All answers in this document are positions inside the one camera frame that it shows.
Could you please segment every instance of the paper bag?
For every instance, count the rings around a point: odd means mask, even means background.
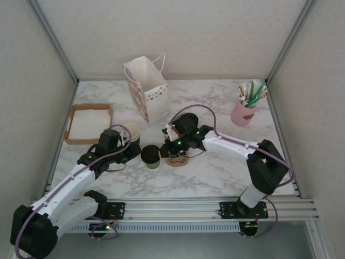
[[[158,70],[153,62],[162,55],[162,68]],[[123,65],[133,102],[149,126],[168,113],[168,85],[161,74],[164,61],[163,52],[152,62],[147,57],[139,57]]]

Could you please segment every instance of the cardboard tray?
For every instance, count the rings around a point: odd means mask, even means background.
[[[64,141],[69,145],[92,145],[92,144],[98,144],[98,139],[69,139],[68,136],[70,134],[70,130],[73,123],[73,117],[74,112],[77,110],[108,110],[108,113],[110,115],[110,123],[109,126],[112,125],[113,121],[113,109],[110,104],[79,104],[79,105],[73,105],[70,113],[69,113],[69,120],[70,122],[67,125],[67,129],[64,133]]]

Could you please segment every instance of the white tissue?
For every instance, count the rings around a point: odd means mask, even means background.
[[[98,139],[109,127],[108,110],[77,110],[74,112],[69,139]]]

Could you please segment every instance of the disposable coffee cup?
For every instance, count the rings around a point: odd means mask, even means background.
[[[128,128],[130,134],[132,135],[131,142],[137,142],[140,143],[140,129],[137,124],[133,122],[127,122],[123,125],[124,127]],[[123,130],[124,136],[129,137],[127,131]]]
[[[156,169],[160,163],[159,148],[155,145],[148,145],[141,151],[141,159],[144,161],[146,166],[150,169]]]

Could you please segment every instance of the pink pencil holder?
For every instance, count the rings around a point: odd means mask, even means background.
[[[257,109],[258,109],[257,107],[255,108],[244,107],[241,104],[241,102],[238,100],[235,105],[235,108],[233,109],[231,113],[231,121],[240,127],[247,126],[252,120]]]

